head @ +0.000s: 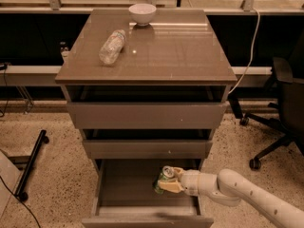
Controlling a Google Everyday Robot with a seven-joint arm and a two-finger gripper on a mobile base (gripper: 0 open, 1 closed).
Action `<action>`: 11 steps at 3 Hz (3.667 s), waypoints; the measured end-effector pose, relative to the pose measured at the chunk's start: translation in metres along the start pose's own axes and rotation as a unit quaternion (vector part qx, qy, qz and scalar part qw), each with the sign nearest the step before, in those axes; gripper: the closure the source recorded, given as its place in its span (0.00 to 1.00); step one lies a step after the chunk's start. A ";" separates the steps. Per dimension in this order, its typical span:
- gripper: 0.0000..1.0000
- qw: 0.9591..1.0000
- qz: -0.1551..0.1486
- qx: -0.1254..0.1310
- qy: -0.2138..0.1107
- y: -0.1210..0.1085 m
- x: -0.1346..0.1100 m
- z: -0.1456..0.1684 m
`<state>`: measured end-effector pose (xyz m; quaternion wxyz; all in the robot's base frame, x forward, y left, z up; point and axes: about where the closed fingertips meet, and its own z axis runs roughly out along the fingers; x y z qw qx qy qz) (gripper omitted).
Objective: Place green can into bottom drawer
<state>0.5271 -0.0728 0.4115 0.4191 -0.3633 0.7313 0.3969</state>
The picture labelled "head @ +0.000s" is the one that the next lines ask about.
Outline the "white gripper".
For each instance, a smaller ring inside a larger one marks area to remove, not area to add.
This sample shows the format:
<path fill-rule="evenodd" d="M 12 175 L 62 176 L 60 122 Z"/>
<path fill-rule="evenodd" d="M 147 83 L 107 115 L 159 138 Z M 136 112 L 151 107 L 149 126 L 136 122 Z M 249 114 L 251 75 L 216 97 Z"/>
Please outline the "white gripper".
<path fill-rule="evenodd" d="M 199 175 L 198 170 L 184 170 L 180 167 L 174 167 L 174 177 L 180 180 L 159 180 L 160 189 L 171 193 L 184 192 L 189 196 L 197 196 L 199 194 Z"/>

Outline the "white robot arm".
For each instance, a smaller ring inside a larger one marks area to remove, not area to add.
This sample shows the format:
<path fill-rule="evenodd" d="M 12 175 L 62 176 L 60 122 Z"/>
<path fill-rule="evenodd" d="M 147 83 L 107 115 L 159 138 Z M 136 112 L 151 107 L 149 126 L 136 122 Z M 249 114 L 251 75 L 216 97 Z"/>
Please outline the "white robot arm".
<path fill-rule="evenodd" d="M 238 172 L 222 169 L 218 174 L 184 170 L 166 165 L 154 182 L 156 192 L 183 192 L 188 196 L 206 196 L 225 205 L 249 203 L 277 228 L 304 228 L 304 212 L 283 199 L 245 179 Z"/>

